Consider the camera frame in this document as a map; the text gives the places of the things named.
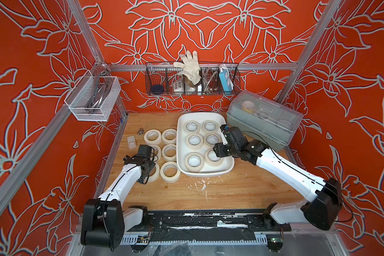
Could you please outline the masking tape roll three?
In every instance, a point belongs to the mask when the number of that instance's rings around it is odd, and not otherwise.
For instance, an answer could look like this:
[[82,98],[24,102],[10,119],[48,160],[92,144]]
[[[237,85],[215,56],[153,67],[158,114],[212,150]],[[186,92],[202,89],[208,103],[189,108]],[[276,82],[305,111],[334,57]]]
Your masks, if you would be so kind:
[[151,160],[154,162],[159,161],[162,158],[162,151],[159,145],[150,145],[151,147]]

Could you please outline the masking tape roll four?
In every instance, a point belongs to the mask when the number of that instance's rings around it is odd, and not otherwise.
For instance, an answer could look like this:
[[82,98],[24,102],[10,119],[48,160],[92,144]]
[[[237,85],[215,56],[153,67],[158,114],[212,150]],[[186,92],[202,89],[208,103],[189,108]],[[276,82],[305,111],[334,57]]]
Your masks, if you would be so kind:
[[144,141],[147,145],[159,145],[162,142],[162,133],[159,130],[151,129],[145,132]]

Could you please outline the masking tape roll five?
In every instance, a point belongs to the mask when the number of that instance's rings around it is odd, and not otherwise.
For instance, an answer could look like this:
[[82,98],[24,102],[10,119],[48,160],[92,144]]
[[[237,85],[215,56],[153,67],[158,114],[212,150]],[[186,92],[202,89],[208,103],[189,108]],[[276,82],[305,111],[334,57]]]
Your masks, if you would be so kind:
[[175,162],[177,159],[177,145],[168,144],[162,148],[162,157],[166,162]]

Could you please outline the masking tape roll ten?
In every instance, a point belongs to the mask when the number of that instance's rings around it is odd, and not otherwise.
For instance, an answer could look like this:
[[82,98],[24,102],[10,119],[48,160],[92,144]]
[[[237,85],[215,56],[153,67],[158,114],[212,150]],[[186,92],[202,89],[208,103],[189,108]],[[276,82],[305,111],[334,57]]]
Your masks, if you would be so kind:
[[166,162],[160,169],[161,178],[167,183],[174,183],[179,180],[181,171],[176,162]]

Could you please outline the masking tape roll one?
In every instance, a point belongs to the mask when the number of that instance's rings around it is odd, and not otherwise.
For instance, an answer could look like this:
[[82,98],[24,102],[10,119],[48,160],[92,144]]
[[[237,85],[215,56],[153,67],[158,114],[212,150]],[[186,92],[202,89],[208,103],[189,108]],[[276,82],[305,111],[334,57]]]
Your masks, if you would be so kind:
[[176,144],[177,141],[177,130],[176,129],[166,129],[162,132],[162,142],[165,145]]

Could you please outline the masking tape roll nine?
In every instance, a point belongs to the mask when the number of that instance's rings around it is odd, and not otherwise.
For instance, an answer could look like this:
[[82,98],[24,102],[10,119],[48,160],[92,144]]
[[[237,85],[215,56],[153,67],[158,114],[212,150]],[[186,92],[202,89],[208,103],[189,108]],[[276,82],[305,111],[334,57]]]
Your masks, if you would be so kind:
[[208,147],[214,147],[217,143],[222,143],[221,136],[217,133],[208,133],[204,136],[204,144]]

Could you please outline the white plastic storage tray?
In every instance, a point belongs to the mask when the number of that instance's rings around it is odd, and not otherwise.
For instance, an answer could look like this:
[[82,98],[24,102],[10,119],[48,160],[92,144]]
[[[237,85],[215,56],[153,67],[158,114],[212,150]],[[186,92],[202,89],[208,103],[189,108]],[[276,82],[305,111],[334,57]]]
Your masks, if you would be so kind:
[[[192,152],[197,152],[200,153],[203,157],[205,156],[205,153],[208,149],[213,149],[213,147],[208,147],[203,143],[203,147],[200,150],[189,150],[186,145],[186,136],[189,134],[186,133],[183,130],[183,125],[187,121],[196,121],[198,122],[201,127],[204,121],[206,120],[213,120],[219,124],[219,129],[217,134],[219,134],[223,140],[223,144],[226,143],[226,139],[223,136],[220,127],[224,124],[226,124],[225,118],[221,116],[220,114],[217,113],[210,113],[210,112],[200,112],[200,113],[189,113],[189,114],[183,114],[182,116],[179,117],[178,119],[178,126],[177,126],[177,164],[178,164],[178,169],[184,173],[187,176],[191,177],[215,177],[215,176],[222,176],[230,172],[235,164],[235,160],[229,156],[229,157],[223,157],[224,161],[223,164],[218,166],[218,167],[211,167],[206,164],[204,161],[204,166],[202,170],[198,173],[192,173],[188,172],[186,170],[185,166],[185,158],[188,154]],[[202,129],[200,130],[200,134],[203,138],[206,135]]]

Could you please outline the masking tape roll two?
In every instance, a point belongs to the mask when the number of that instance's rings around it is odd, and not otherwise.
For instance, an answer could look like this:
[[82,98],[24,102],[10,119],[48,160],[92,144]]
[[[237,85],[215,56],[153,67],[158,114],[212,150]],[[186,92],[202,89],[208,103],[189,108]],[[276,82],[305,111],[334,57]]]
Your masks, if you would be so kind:
[[201,125],[196,121],[187,121],[183,125],[183,130],[190,134],[190,133],[200,133]]

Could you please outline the masking tape roll seven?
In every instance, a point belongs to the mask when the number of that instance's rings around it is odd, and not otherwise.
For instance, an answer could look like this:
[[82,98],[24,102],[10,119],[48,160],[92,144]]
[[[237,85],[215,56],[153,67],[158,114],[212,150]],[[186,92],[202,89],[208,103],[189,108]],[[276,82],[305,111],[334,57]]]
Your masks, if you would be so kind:
[[219,129],[219,124],[213,120],[206,120],[203,122],[201,129],[205,134],[217,133]]

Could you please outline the masking tape roll eight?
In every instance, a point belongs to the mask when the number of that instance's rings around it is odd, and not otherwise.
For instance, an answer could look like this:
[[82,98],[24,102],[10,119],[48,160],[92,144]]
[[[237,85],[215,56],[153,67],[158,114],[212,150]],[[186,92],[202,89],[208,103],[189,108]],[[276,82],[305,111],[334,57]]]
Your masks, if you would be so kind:
[[186,145],[189,150],[200,150],[203,143],[203,137],[198,133],[191,133],[186,136]]

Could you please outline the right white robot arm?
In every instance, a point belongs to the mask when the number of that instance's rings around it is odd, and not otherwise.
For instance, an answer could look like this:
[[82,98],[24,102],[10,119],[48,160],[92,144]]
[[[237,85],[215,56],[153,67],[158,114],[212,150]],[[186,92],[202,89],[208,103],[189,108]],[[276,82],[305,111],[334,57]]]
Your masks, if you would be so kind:
[[249,162],[277,176],[303,196],[303,200],[294,203],[270,204],[262,214],[265,229],[291,223],[309,223],[325,231],[331,229],[343,207],[339,181],[303,170],[281,157],[266,142],[248,141],[238,127],[222,125],[220,130],[226,142],[213,147],[218,158],[231,156]]

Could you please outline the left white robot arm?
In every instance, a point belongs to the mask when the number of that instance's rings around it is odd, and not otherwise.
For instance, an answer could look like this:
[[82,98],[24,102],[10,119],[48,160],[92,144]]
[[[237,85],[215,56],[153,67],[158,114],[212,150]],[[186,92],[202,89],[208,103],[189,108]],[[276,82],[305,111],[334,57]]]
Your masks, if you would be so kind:
[[155,162],[155,150],[148,145],[140,145],[137,154],[124,157],[124,166],[114,182],[104,193],[84,205],[81,245],[106,247],[113,251],[130,229],[150,226],[147,207],[135,205],[124,211],[122,206],[136,183],[148,183]]

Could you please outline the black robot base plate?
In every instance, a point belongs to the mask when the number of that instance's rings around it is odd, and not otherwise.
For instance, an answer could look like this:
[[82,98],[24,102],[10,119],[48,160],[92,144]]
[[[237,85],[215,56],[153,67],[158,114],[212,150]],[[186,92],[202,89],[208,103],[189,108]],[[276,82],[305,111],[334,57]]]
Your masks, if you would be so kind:
[[268,224],[262,209],[152,210],[150,228],[124,234],[122,245],[266,245],[291,232],[289,224]]

